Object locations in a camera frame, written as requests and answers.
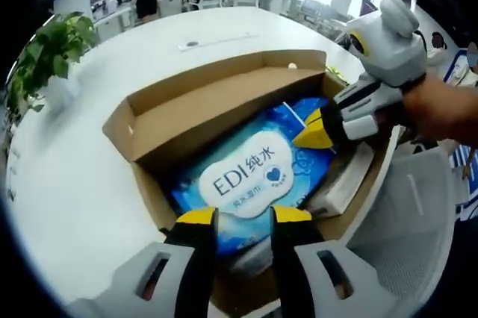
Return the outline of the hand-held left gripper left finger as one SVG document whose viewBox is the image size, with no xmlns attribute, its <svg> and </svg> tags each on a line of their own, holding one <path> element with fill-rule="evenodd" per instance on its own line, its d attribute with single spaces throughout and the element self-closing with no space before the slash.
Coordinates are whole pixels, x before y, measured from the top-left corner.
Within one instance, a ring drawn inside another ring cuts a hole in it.
<svg viewBox="0 0 478 318">
<path fill-rule="evenodd" d="M 75 300 L 75 317 L 206 317 L 217 221 L 213 207 L 180 216 L 165 241 L 150 243 L 120 266 L 104 292 Z"/>
</svg>

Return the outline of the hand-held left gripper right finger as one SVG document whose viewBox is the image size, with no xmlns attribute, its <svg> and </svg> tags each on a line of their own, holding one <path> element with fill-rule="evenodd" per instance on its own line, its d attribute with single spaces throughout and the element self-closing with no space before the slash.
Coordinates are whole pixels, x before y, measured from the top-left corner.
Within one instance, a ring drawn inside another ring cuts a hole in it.
<svg viewBox="0 0 478 318">
<path fill-rule="evenodd" d="M 270 208 L 273 272 L 284 317 L 397 317 L 398 298 L 343 243 L 325 240 L 311 214 Z"/>
</svg>

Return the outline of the person's right hand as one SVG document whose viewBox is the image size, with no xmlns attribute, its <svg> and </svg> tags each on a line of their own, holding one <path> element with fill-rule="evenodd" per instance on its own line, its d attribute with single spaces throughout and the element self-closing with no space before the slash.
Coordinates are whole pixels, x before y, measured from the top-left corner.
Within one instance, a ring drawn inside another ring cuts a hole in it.
<svg viewBox="0 0 478 318">
<path fill-rule="evenodd" d="M 405 91 L 401 103 L 379 109 L 376 112 L 378 123 L 388 126 L 404 124 L 429 139 L 445 139 L 447 123 L 440 101 L 446 92 L 445 83 L 426 76 Z"/>
</svg>

